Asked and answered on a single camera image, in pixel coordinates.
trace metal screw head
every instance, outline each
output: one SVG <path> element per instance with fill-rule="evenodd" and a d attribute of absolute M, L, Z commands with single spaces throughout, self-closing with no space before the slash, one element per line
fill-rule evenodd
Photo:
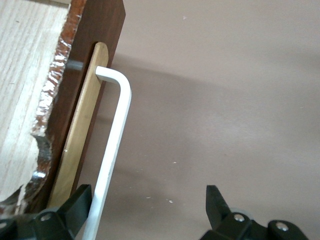
<path fill-rule="evenodd" d="M 2 222 L 0 223 L 0 229 L 3 229 L 7 226 L 7 223 L 6 222 Z"/>
<path fill-rule="evenodd" d="M 40 220 L 41 220 L 42 222 L 44 222 L 44 221 L 49 220 L 50 218 L 51 218 L 51 213 L 47 213 L 47 214 L 43 215 L 43 216 L 40 218 Z"/>
<path fill-rule="evenodd" d="M 278 221 L 276 224 L 276 227 L 284 232 L 288 231 L 289 228 L 287 225 L 285 225 L 283 222 Z"/>
<path fill-rule="evenodd" d="M 238 222 L 243 222 L 245 220 L 244 216 L 238 213 L 234 215 L 234 219 Z"/>

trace brown laminate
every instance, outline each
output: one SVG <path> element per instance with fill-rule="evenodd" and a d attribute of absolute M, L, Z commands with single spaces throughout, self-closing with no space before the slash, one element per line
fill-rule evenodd
<path fill-rule="evenodd" d="M 110 66 L 124 19 L 122 0 L 71 2 L 57 45 L 56 58 L 49 70 L 47 86 L 51 88 L 48 90 L 44 87 L 42 91 L 51 102 L 44 106 L 40 100 L 39 114 L 32 130 L 39 147 L 37 171 L 45 173 L 45 177 L 34 175 L 27 184 L 20 213 L 38 212 L 46 207 L 94 45 L 103 42 L 108 46 Z M 69 63 L 78 63 L 82 68 L 74 69 Z"/>

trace gray background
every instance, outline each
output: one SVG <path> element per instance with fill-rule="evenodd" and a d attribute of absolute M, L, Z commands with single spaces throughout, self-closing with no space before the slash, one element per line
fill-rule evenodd
<path fill-rule="evenodd" d="M 320 2 L 124 0 L 113 69 L 132 103 L 97 239 L 197 240 L 206 185 L 320 235 Z M 119 89 L 80 183 L 95 184 Z"/>

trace black plastic part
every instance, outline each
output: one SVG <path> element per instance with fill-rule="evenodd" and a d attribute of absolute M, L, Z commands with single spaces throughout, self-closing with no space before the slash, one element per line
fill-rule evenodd
<path fill-rule="evenodd" d="M 215 185 L 206 186 L 205 210 L 213 230 L 231 213 L 228 204 Z"/>
<path fill-rule="evenodd" d="M 81 185 L 56 211 L 64 225 L 76 236 L 85 223 L 92 202 L 91 185 Z"/>
<path fill-rule="evenodd" d="M 231 212 L 220 191 L 214 185 L 206 188 L 206 213 L 212 230 L 209 230 L 200 240 L 308 240 L 291 222 L 273 220 L 266 228 L 242 213 Z M 288 229 L 279 229 L 278 222 L 285 224 Z"/>
<path fill-rule="evenodd" d="M 0 220 L 0 240 L 73 240 L 88 217 L 91 202 L 91 186 L 81 185 L 57 211 Z"/>
<path fill-rule="evenodd" d="M 277 227 L 277 223 L 283 223 L 288 227 L 288 230 L 283 231 Z M 274 236 L 276 240 L 308 240 L 306 235 L 293 223 L 283 220 L 273 220 L 268 224 L 268 231 L 270 235 Z"/>

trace wood grain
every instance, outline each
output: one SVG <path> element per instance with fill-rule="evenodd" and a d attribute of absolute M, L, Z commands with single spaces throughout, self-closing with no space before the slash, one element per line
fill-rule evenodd
<path fill-rule="evenodd" d="M 62 4 L 69 4 L 69 3 L 71 3 L 71 0 L 51 0 L 51 1 L 58 2 L 58 3 L 62 3 Z"/>
<path fill-rule="evenodd" d="M 75 166 L 79 165 L 101 88 L 101 81 L 96 76 L 96 68 L 97 66 L 106 66 L 107 63 L 107 45 L 98 42 L 94 47 L 81 94 L 66 138 L 60 166 L 48 203 L 49 208 L 61 206 L 70 197 L 78 169 Z"/>
<path fill-rule="evenodd" d="M 37 189 L 39 189 L 37 194 L 34 194 L 35 187 L 33 182 L 27 185 L 27 190 L 32 193 L 30 195 L 26 194 L 24 198 L 28 206 L 26 208 L 27 212 L 37 212 L 47 205 L 71 119 L 95 44 L 102 42 L 107 45 L 109 50 L 107 66 L 110 67 L 126 16 L 122 0 L 90 0 L 85 2 L 84 8 L 81 8 L 81 3 L 79 2 L 81 1 L 72 0 L 71 2 L 70 11 L 73 11 L 73 16 L 81 16 L 81 21 L 73 38 L 68 62 L 81 63 L 83 67 L 74 69 L 68 64 L 65 66 L 63 78 L 55 90 L 54 100 L 50 105 L 51 111 L 46 112 L 44 115 L 38 115 L 35 121 L 32 134 L 37 139 L 39 152 L 41 153 L 38 157 L 38 170 L 43 171 L 49 168 L 49 171 L 46 173 L 43 185 L 37 184 Z M 82 9 L 82 13 L 74 11 L 73 6 L 76 7 L 75 9 Z M 64 29 L 61 36 L 63 35 L 69 36 L 70 34 Z M 98 97 L 98 105 L 104 86 L 105 83 L 103 82 Z M 92 121 L 94 121 L 97 114 L 96 109 L 97 106 L 93 112 Z M 92 125 L 90 124 L 87 139 L 89 139 Z M 83 151 L 86 150 L 87 142 L 86 140 Z M 80 162 L 74 180 L 75 183 L 78 182 L 79 169 L 81 167 L 82 163 Z"/>
<path fill-rule="evenodd" d="M 37 167 L 31 127 L 68 13 L 68 6 L 51 3 L 0 1 L 0 201 L 18 190 L 13 205 Z"/>

